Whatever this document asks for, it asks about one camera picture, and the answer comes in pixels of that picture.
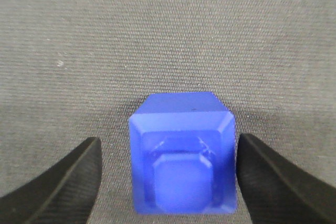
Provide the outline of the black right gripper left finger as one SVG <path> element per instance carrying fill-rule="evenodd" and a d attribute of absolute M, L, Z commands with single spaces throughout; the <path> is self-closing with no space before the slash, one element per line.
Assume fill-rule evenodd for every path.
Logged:
<path fill-rule="evenodd" d="M 1 223 L 87 223 L 101 184 L 101 141 L 89 137 L 1 197 Z"/>

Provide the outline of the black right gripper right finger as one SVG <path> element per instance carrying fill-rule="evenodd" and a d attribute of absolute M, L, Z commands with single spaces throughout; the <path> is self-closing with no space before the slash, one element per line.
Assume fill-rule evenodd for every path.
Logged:
<path fill-rule="evenodd" d="M 335 187 L 252 134 L 239 137 L 236 175 L 252 223 L 335 223 Z"/>

